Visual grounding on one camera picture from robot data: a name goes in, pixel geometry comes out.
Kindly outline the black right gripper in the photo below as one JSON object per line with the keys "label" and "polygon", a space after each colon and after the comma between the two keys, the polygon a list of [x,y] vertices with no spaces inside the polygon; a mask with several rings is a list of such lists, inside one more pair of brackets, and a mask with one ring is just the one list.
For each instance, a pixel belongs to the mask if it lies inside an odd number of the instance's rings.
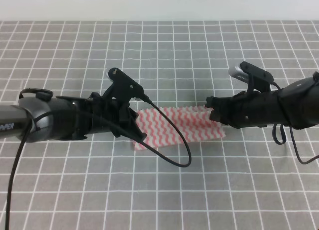
{"label": "black right gripper", "polygon": [[266,127],[284,123],[278,91],[242,91],[232,97],[210,96],[206,98],[205,107],[213,109],[209,117],[211,121],[234,128]]}

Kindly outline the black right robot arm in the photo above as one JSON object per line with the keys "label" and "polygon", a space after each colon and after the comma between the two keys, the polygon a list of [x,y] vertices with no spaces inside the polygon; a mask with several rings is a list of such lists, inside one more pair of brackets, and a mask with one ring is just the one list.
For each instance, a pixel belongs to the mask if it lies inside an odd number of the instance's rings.
{"label": "black right robot arm", "polygon": [[234,128],[266,127],[283,124],[304,129],[319,123],[319,74],[296,81],[285,88],[251,93],[242,91],[232,97],[208,97],[210,119]]}

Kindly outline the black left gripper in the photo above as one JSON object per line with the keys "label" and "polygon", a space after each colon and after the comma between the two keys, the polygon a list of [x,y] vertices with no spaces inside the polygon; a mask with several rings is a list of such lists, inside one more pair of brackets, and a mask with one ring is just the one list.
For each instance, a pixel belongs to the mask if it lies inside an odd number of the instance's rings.
{"label": "black left gripper", "polygon": [[112,132],[115,137],[125,136],[137,143],[142,142],[146,134],[137,123],[138,114],[130,108],[129,103],[106,100],[97,92],[84,99],[83,111],[90,117],[83,117],[85,129],[83,135]]}

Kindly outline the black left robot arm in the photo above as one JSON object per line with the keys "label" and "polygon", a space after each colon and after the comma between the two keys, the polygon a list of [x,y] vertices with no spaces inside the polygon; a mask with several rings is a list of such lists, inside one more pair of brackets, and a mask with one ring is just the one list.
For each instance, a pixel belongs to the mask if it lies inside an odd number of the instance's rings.
{"label": "black left robot arm", "polygon": [[17,105],[0,107],[0,137],[22,139],[30,128],[28,143],[84,140],[89,134],[105,132],[142,141],[146,134],[139,129],[137,117],[128,100],[117,100],[108,93],[93,92],[89,98],[53,97],[50,90],[28,88],[20,92]]}

